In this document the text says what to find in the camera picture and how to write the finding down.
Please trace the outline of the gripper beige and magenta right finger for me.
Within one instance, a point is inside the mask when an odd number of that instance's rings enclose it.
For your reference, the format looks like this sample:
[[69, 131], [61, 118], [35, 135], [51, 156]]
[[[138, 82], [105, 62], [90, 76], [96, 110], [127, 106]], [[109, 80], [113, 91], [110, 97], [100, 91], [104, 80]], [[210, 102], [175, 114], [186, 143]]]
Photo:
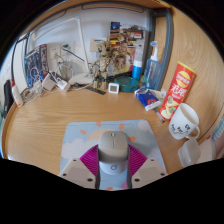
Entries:
[[155, 158], [147, 158], [134, 146], [129, 146], [127, 188], [141, 188], [167, 175]]

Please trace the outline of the gripper beige and magenta left finger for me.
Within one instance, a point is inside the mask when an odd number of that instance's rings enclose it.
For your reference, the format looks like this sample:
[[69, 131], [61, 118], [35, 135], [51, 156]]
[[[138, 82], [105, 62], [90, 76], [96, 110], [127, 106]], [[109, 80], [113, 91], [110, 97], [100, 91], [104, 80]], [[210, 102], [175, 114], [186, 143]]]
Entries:
[[80, 158], [71, 159], [59, 176], [81, 187], [98, 189], [100, 185], [98, 146], [91, 147]]

